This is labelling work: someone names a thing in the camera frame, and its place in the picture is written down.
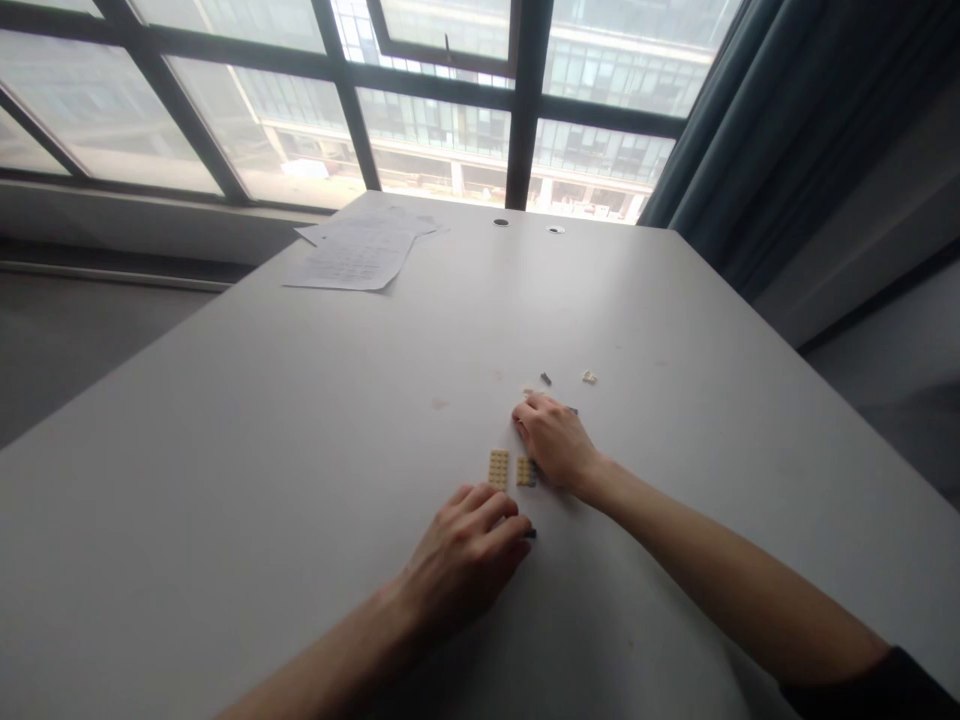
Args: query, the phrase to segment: finger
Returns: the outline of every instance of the finger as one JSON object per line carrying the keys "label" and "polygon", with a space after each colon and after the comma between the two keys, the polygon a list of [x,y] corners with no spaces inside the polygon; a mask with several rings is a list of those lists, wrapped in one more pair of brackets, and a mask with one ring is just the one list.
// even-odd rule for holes
{"label": "finger", "polygon": [[470,491],[473,490],[473,485],[461,485],[457,488],[457,491],[450,496],[450,499],[444,503],[444,507],[454,507],[463,502],[463,499],[470,494]]}
{"label": "finger", "polygon": [[527,405],[533,408],[541,408],[550,400],[546,395],[541,393],[531,393],[527,398]]}
{"label": "finger", "polygon": [[532,420],[537,412],[526,402],[522,402],[513,409],[513,419],[515,422],[525,422]]}
{"label": "finger", "polygon": [[513,577],[517,568],[520,567],[520,563],[522,563],[523,559],[529,554],[530,543],[523,541],[516,542],[507,548],[503,555],[493,561],[493,566],[490,568],[493,576],[491,578],[491,584],[498,589],[502,589],[510,582],[510,578]]}
{"label": "finger", "polygon": [[504,520],[480,540],[485,552],[492,557],[502,553],[532,528],[533,523],[530,522],[530,518],[526,515],[515,515]]}
{"label": "finger", "polygon": [[517,429],[517,432],[520,433],[520,439],[523,440],[523,444],[530,447],[530,431],[527,430],[526,426],[519,420],[513,421],[513,426]]}
{"label": "finger", "polygon": [[478,507],[483,505],[487,500],[492,498],[497,491],[493,488],[490,483],[480,483],[473,490],[467,493],[467,496],[460,503],[461,507],[466,512],[473,512]]}
{"label": "finger", "polygon": [[477,510],[484,531],[492,528],[500,518],[513,517],[520,512],[516,501],[506,493],[498,492]]}

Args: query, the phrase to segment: window frame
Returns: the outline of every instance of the window frame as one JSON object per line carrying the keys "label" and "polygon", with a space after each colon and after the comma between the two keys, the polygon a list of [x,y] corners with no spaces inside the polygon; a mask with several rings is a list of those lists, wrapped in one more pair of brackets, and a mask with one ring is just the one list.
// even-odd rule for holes
{"label": "window frame", "polygon": [[[112,192],[147,195],[161,198],[222,204],[233,207],[264,207],[295,210],[314,214],[333,214],[334,209],[297,205],[253,198],[237,171],[217,143],[213,133],[201,117],[184,87],[173,73],[165,56],[266,70],[269,72],[332,82],[340,99],[347,129],[364,183],[368,190],[381,190],[370,137],[367,132],[358,88],[381,90],[438,100],[481,109],[502,110],[511,114],[510,140],[507,163],[507,191],[505,207],[526,210],[527,194],[533,167],[533,150],[537,124],[540,119],[573,123],[598,130],[618,130],[635,135],[680,139],[689,116],[673,117],[641,110],[604,105],[601,103],[558,97],[543,93],[547,44],[553,19],[553,1],[538,0],[511,2],[511,55],[509,74],[497,70],[490,74],[514,77],[515,88],[483,85],[463,80],[425,75],[379,65],[368,65],[348,60],[340,43],[340,35],[332,0],[311,0],[317,25],[323,39],[325,53],[269,45],[238,38],[184,30],[163,25],[148,25],[127,0],[94,0],[103,18],[60,8],[30,5],[7,0],[0,2],[0,29],[43,35],[65,40],[111,45],[127,51],[160,102],[193,147],[201,162],[213,176],[223,196],[203,192],[171,189],[150,185],[134,185],[92,177],[75,157],[42,123],[10,93],[0,81],[0,107],[3,107],[40,145],[57,160],[69,175],[59,176],[42,172],[0,168],[0,178],[28,180]],[[727,38],[736,29],[744,0],[728,31]],[[368,0],[371,11],[378,0]],[[388,54],[384,41],[376,31],[381,51]],[[725,42],[708,71],[709,81],[726,47]],[[415,45],[416,48],[427,46]],[[443,58],[414,58],[422,62],[457,67],[450,62],[446,51],[438,50]],[[495,58],[486,60],[503,62]],[[467,69],[477,70],[476,66]]]}
{"label": "window frame", "polygon": [[444,50],[421,43],[394,40],[390,37],[387,16],[383,12],[381,0],[367,0],[367,9],[370,11],[370,24],[373,25],[373,32],[376,35],[377,43],[380,45],[380,52],[384,55],[512,79],[517,75],[521,3],[522,0],[510,0],[510,34],[506,60],[450,50],[449,45]]}

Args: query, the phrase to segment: paper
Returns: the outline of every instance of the paper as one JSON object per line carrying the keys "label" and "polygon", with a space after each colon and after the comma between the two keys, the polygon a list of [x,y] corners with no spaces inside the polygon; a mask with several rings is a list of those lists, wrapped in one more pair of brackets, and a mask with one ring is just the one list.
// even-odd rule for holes
{"label": "paper", "polygon": [[299,228],[316,249],[290,270],[284,285],[379,290],[400,272],[413,241],[437,228],[432,218],[399,207]]}
{"label": "paper", "polygon": [[316,246],[328,237],[335,237],[342,233],[355,234],[363,228],[381,227],[407,230],[416,237],[429,235],[442,229],[429,215],[410,215],[403,208],[393,205],[366,215],[344,218],[343,220],[330,220],[323,225],[297,228],[297,232],[311,245]]}

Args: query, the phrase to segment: curtain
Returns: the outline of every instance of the curtain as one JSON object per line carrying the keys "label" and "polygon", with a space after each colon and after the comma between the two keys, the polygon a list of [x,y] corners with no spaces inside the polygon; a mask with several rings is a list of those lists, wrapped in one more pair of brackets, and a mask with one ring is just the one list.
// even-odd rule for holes
{"label": "curtain", "polygon": [[745,2],[638,224],[750,301],[960,71],[960,2]]}

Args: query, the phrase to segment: black sleeve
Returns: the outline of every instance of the black sleeve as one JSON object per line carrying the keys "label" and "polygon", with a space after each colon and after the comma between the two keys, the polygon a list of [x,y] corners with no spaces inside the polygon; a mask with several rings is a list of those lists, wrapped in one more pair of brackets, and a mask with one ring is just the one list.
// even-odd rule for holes
{"label": "black sleeve", "polygon": [[902,648],[894,648],[852,680],[815,688],[784,686],[780,691],[805,720],[960,720],[957,701]]}

